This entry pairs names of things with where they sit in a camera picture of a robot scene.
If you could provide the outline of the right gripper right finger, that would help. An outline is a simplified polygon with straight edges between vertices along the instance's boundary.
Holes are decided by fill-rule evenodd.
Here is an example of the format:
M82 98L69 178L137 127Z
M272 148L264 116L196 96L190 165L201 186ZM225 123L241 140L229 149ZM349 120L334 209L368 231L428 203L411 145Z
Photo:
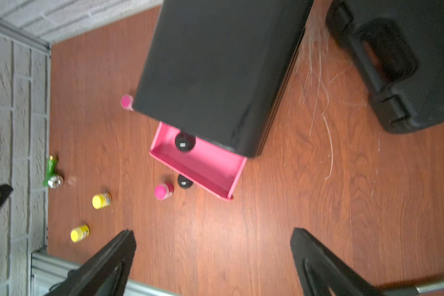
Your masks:
M382 294L306 229L294 229L290 247L300 284L306 296Z

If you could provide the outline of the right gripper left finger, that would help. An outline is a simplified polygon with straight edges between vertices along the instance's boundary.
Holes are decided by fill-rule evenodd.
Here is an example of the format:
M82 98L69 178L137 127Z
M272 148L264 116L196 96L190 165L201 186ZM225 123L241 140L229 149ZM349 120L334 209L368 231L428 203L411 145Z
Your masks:
M123 230L65 281L50 290L49 296L122 296L136 251L134 232Z

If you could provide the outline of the yellow paint can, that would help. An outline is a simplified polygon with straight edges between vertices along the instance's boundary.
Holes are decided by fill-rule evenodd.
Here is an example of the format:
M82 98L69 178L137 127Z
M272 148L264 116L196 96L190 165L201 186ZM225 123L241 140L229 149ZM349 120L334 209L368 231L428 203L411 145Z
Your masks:
M90 235L89 226L87 224L84 224L71 230L70 239L72 240L72 242L76 243L84 240L89 235Z
M92 206L96 209L102 209L108 207L112 203L111 195L106 192L102 194L96 194L92 197Z

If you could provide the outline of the pink paint can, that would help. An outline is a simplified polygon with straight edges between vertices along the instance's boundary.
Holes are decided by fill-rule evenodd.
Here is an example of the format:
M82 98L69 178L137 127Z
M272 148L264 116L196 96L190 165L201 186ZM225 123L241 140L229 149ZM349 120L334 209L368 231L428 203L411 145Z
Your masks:
M134 98L129 94L122 96L120 101L122 108L127 111L133 111L133 102Z
M174 186L171 183L162 183L156 186L154 189L154 195L160 201L171 197L173 193Z

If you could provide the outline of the black drawer cabinet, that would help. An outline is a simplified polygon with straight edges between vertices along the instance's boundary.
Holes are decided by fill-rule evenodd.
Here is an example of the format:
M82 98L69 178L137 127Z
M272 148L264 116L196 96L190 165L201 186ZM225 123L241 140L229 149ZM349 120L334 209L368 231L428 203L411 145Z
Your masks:
M261 153L311 1L164 1L134 109L244 157Z

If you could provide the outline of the green flashlight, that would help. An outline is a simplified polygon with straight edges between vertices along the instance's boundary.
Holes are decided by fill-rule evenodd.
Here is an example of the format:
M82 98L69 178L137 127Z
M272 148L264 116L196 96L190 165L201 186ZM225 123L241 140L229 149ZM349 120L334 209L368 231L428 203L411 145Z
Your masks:
M64 183L64 178L57 172L58 159L53 155L48 157L46 163L46 172L43 181L43 186L50 189L57 189Z

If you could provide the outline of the black plastic tool case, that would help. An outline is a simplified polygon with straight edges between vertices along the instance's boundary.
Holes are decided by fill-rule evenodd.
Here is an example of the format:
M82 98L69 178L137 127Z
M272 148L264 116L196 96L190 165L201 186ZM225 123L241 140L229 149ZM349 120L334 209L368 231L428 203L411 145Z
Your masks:
M326 25L386 132L444 122L444 1L333 1Z

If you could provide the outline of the aluminium front rail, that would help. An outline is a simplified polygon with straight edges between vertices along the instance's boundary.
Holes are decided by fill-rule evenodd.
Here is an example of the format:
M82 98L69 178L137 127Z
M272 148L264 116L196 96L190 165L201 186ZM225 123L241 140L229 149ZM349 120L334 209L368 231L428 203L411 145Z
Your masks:
M38 251L32 253L31 294L47 296L170 296L128 279L135 247L109 244L83 265Z

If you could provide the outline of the black handled hammer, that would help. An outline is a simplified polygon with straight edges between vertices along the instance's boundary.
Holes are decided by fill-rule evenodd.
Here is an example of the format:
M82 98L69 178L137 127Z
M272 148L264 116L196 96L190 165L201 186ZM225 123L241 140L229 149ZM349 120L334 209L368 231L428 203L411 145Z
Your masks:
M379 288L384 296L420 296L444 290L444 274L418 280L397 282Z

